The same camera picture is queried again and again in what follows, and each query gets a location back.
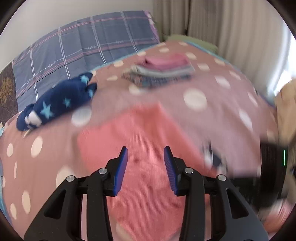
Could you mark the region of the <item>green pillow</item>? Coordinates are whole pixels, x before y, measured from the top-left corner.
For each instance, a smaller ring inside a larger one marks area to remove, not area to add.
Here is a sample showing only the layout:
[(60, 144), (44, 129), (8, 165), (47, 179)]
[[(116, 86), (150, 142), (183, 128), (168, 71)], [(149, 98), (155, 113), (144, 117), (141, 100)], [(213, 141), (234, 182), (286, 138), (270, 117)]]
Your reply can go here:
[(217, 54), (218, 52), (218, 47), (214, 44), (211, 44), (209, 42), (206, 42), (206, 41), (203, 41), (203, 40), (200, 40), (200, 39), (196, 39), (196, 38), (193, 38), (193, 37), (189, 37), (189, 36), (186, 36), (186, 35), (170, 35), (170, 36), (167, 36), (165, 38), (165, 40), (176, 40), (176, 41), (183, 41), (183, 42), (191, 42), (191, 43), (194, 43), (194, 44), (197, 44), (199, 46), (201, 46), (202, 48), (208, 50), (208, 51), (211, 51), (215, 54)]

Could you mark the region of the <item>blue plaid quilt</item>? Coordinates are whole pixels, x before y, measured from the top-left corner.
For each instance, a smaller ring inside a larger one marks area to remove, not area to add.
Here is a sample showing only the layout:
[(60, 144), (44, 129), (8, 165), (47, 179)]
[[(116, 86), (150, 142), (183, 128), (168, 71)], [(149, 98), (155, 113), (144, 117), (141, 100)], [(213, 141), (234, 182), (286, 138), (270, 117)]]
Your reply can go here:
[(34, 103), (59, 81), (158, 43), (148, 11), (105, 13), (59, 27), (13, 60), (18, 110)]

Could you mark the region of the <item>coral pink ribbed shirt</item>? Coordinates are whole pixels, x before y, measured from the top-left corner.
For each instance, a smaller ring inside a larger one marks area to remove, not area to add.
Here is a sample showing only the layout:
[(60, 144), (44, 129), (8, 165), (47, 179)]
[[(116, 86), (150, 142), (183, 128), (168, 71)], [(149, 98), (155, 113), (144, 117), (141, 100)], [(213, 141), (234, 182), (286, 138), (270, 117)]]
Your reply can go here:
[(93, 172), (128, 149), (118, 196), (107, 199), (108, 211), (133, 240), (169, 240), (180, 228), (185, 200), (171, 190), (164, 147), (202, 175), (215, 171), (159, 104), (131, 108), (103, 125), (86, 128), (77, 138), (81, 158)]

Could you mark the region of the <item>folded magenta pink garment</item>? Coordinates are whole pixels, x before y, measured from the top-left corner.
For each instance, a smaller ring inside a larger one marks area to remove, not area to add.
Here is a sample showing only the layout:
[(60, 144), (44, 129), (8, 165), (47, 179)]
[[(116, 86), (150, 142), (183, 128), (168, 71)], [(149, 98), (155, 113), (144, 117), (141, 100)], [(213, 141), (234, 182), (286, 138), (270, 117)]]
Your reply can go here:
[(183, 67), (188, 64), (189, 60), (186, 55), (177, 53), (164, 56), (146, 57), (142, 63), (146, 68), (156, 70), (168, 70)]

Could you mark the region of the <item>folded grey-green garment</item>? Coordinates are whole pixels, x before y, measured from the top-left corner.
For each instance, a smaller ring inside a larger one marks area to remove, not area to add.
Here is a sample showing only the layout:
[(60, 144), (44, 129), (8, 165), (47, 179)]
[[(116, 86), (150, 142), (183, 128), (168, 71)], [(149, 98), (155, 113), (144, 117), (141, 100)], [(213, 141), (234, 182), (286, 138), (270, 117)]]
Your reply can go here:
[(190, 75), (195, 72), (195, 69), (192, 65), (186, 65), (183, 67), (177, 67), (168, 70), (156, 70), (156, 69), (149, 69), (143, 66), (134, 65), (130, 69), (131, 72), (139, 75), (149, 76), (149, 77), (176, 77), (182, 75)]

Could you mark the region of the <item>navy star-patterned fleece garment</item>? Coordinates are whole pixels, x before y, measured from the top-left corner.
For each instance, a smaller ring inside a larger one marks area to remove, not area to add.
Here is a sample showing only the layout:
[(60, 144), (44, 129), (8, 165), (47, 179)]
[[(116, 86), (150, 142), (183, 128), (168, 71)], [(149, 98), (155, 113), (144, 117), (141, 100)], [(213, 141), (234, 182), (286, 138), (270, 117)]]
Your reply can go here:
[(90, 83), (93, 72), (86, 72), (72, 79), (63, 80), (29, 104), (18, 115), (19, 131), (33, 130), (89, 102), (97, 84)]

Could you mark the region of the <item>folded teal floral garment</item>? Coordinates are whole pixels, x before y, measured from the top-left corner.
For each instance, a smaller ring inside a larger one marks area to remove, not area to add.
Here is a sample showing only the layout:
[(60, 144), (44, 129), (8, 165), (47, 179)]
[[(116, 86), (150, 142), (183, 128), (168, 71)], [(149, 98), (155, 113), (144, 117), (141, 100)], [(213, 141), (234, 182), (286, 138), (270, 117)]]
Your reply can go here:
[(188, 81), (192, 78), (191, 74), (173, 76), (173, 77), (154, 77), (140, 75), (133, 72), (122, 74), (122, 78), (130, 81), (132, 84), (141, 88), (157, 88), (168, 84), (173, 84), (182, 81)]

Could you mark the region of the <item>beige window curtain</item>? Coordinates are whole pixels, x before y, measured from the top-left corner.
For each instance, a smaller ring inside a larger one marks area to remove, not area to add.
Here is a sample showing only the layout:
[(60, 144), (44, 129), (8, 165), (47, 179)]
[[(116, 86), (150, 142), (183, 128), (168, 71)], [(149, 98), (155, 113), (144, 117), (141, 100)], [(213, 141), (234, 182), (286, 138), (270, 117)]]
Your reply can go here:
[(295, 37), (269, 1), (154, 1), (164, 37), (209, 42), (266, 97), (295, 79)]

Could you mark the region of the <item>pink polka dot bedspread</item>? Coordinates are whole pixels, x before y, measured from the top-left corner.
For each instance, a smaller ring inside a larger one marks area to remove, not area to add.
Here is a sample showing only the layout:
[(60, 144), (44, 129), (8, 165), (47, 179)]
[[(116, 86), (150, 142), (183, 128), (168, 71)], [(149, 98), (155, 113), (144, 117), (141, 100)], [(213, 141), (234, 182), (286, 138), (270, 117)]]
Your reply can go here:
[[(183, 54), (195, 72), (188, 81), (153, 89), (122, 78), (146, 57)], [(86, 128), (103, 125), (137, 106), (159, 104), (202, 155), (208, 144), (226, 159), (232, 174), (256, 175), (261, 137), (278, 133), (274, 109), (231, 65), (184, 42), (170, 41), (96, 70), (98, 85), (87, 104), (30, 133), (11, 118), (1, 137), (4, 202), (13, 228), (23, 236), (43, 204), (69, 175), (87, 176), (77, 145)]]

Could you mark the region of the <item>dark tree-print pillow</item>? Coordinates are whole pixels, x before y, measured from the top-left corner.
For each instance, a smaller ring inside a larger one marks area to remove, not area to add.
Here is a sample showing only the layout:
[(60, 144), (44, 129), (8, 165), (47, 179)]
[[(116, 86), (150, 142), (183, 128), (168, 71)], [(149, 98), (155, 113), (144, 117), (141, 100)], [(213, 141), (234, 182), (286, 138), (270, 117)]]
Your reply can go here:
[(0, 120), (4, 125), (18, 113), (16, 100), (16, 82), (12, 63), (9, 63), (0, 75)]

